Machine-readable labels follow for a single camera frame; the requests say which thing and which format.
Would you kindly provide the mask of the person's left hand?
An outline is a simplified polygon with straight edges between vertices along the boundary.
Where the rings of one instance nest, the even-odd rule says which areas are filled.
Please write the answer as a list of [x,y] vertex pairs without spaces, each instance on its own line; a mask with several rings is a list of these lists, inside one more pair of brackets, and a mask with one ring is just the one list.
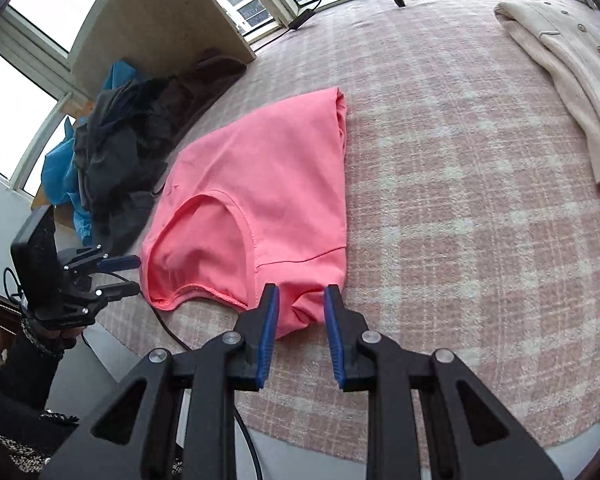
[[27,313],[22,316],[22,327],[37,342],[47,348],[71,349],[84,332],[83,327],[48,330]]

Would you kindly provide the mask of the person's left forearm sleeve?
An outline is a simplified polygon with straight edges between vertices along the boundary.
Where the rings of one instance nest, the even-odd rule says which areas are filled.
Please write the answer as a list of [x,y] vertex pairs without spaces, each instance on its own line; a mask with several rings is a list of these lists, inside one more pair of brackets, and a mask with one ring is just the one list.
[[46,410],[68,349],[47,348],[22,327],[0,366],[0,479],[37,479],[79,419]]

